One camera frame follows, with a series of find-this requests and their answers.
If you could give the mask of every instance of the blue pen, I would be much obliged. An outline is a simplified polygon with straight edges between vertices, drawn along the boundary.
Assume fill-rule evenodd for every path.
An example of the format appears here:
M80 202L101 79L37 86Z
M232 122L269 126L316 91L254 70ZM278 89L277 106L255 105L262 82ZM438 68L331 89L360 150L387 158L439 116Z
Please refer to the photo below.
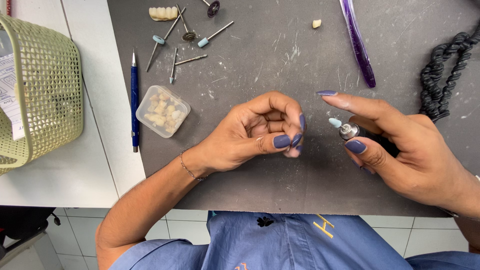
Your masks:
M138 108L138 78L137 78L137 62L135 61L135 48L133 48L133 56L132 56L132 79L130 82L130 105L132 109L132 144L133 144L133 152L138 152L138 137L139 137L139 129L140 123L138 122L137 116L135 112Z

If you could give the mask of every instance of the workbench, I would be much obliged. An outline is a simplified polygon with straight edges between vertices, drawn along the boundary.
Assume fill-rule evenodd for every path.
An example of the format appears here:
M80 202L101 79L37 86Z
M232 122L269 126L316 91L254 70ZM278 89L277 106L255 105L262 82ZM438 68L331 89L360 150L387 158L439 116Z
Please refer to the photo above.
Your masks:
M349 113L329 107L315 95L335 90L389 101L405 114L420 107L420 70L431 50L458 32L471 33L480 4L474 0L355 0L355 12L377 87L367 88L354 58L340 4L332 1L221 1L214 18L200 0L178 2L185 20L200 34L181 40L177 24L166 44L152 52L152 35L172 22L154 22L155 1L14 1L12 14L71 36L81 58L85 82L85 129L75 141L0 176L0 204L54 207L110 207L132 186L162 168L182 150L204 139L235 104L279 90L295 98L307 117L308 132L299 159L261 156L238 169L215 173L198 184L180 209L228 209L366 215L442 216L391 191L378 176L357 171L343 141L327 119ZM163 1L162 6L174 6ZM318 29L312 20L322 19ZM230 21L235 23L204 48L196 43ZM169 84L174 46L178 60L208 54L178 66ZM140 97L151 85L164 85L192 107L180 129L164 139L141 126L140 154L130 137L130 64L135 47ZM457 83L451 116L437 127L462 164L479 173L480 49ZM446 70L453 65L448 62Z
M201 0L163 1L186 7L184 19L199 37L181 40L181 21L146 63L155 42L172 22L155 22L147 14L157 1L109 0L127 92L132 48L138 55L139 89L167 86L187 101L192 111L180 129L163 139L146 126L140 129L140 150L147 176L182 150L207 137L230 108L270 90L296 99L307 119L308 132L298 159L282 154L256 157L238 169L215 173L198 184L178 205L180 209L217 209L275 213L326 213L405 216L443 216L437 208L418 204L392 191L378 176L357 170L343 149L329 117L346 121L351 114L325 104L318 90L335 90L367 98L381 98L405 114L420 107L420 70L432 49L461 31L472 32L480 19L473 1L417 0L408 3L355 0L363 40L377 86L370 89L360 74L338 0L328 1L221 1L209 18ZM312 21L322 25L312 28ZM197 42L234 21L206 46ZM204 59L179 65L169 83L174 48L177 61L207 54ZM450 102L451 116L437 127L467 169L480 166L480 144L472 136L479 125L480 84L477 46ZM447 65L447 74L451 69Z

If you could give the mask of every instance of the gray surface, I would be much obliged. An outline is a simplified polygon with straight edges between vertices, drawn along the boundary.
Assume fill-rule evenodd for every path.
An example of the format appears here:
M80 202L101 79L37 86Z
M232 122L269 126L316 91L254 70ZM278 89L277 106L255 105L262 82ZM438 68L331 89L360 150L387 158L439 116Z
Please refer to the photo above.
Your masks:
M132 46L138 53L140 96L151 85L164 85L192 107L182 127L163 139L146 126L140 129L140 148L146 175L151 175L183 149L204 139L230 107L272 89L292 96L303 107L308 133L297 160L281 154L262 156L232 172L215 173L197 185L178 205L180 209L246 210L324 214L443 216L390 190L379 177L358 171L344 153L343 142L329 117L347 120L349 113L331 108L315 95L336 90L382 98L406 114L420 107L420 70L432 48L456 33L471 33L480 7L472 0L355 0L355 11L370 56L377 87L368 89L352 52L338 0L231 1L222 0L216 17L207 17L200 0L186 5L187 26L200 38L181 40L178 24L160 47L148 73L152 35L164 36L172 22L154 22L148 8L158 1L109 0L125 84L130 91ZM171 0L162 6L174 6ZM322 26L312 29L312 20ZM226 31L198 48L196 43L234 20ZM208 57L178 66L168 83L174 47L178 61ZM480 46L458 82L450 105L452 116L438 128L468 169L479 173L480 144L475 134L480 117Z

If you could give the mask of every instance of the clear plastic box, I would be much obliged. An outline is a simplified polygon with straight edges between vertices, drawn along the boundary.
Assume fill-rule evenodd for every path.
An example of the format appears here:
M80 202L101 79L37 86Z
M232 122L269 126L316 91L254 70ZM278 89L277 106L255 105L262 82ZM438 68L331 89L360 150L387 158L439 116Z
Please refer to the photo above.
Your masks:
M190 105L165 86L150 86L138 106L137 119L164 138L170 138L190 113Z

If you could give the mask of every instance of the purple nail polish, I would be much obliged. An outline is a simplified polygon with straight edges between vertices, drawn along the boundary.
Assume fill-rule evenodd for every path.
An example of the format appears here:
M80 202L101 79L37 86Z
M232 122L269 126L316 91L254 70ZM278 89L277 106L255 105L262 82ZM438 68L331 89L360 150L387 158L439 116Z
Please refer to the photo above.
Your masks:
M361 168L360 168L360 165L359 165L357 162L355 162L354 160L352 160L352 162L353 162L353 164L354 164L355 166L357 166L357 168L361 169Z
M368 175L372 175L372 174L373 174L372 171L370 171L369 169L367 169L367 168L365 168L365 167L363 167L362 170L363 170L366 174L368 174Z
M297 146L297 144L300 142L301 140L301 137L302 137L302 134L301 133L298 133L297 135L295 135L293 137L293 140L292 140L292 147L295 147Z
M300 115L300 128L302 131L305 130L305 115L303 113Z
M285 148L290 145L290 137L287 134L279 135L273 138L275 148Z
M317 94L319 94L320 96L333 96L334 94L336 94L336 92L332 90L325 90L325 91L318 91Z
M357 140L348 141L345 147L354 154L361 154L367 149L367 146L364 145L363 142Z

